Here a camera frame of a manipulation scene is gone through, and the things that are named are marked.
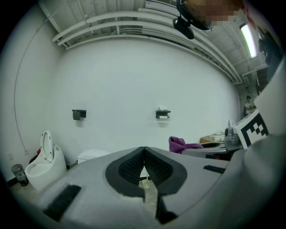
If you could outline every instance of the white wall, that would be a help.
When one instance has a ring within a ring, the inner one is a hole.
[[[110,152],[154,146],[168,138],[187,143],[239,120],[236,89],[208,63],[173,46],[147,40],[106,40],[65,53],[50,91],[47,114],[53,141],[73,163],[84,150]],[[171,113],[158,122],[155,110]],[[87,110],[83,121],[72,109]]]
[[[51,42],[56,31],[49,22],[35,35],[46,16],[34,6],[10,35],[0,58],[0,168],[6,180],[14,177],[11,167],[20,163],[26,167],[39,149],[45,127],[46,95],[50,78],[64,49]],[[16,114],[26,149],[21,144],[14,115],[14,87],[20,61],[23,58],[16,86]]]

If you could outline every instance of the person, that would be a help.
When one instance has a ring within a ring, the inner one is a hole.
[[[251,106],[250,99],[251,97],[248,95],[246,97],[246,102],[244,106],[244,117],[250,114],[250,112],[253,110],[253,106]]]

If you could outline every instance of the black toilet paper holder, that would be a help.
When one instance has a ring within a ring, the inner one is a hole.
[[[80,118],[86,118],[86,110],[72,110],[73,120],[80,120]]]

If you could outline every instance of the trash can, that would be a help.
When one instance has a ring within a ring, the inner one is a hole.
[[[29,183],[21,164],[14,165],[12,167],[12,172],[22,186],[26,186]]]

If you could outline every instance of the camera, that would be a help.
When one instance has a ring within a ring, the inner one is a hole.
[[[187,23],[183,18],[178,17],[173,19],[173,26],[176,30],[184,34],[188,39],[194,39],[195,35],[191,28],[189,28],[190,24]]]
[[[196,20],[196,18],[184,8],[183,4],[184,3],[182,3],[181,0],[177,0],[176,2],[176,8],[180,12],[180,16],[173,19],[173,26],[176,30],[184,34],[188,39],[194,39],[194,33],[190,28],[191,25],[195,26],[199,30],[212,29],[209,22]]]

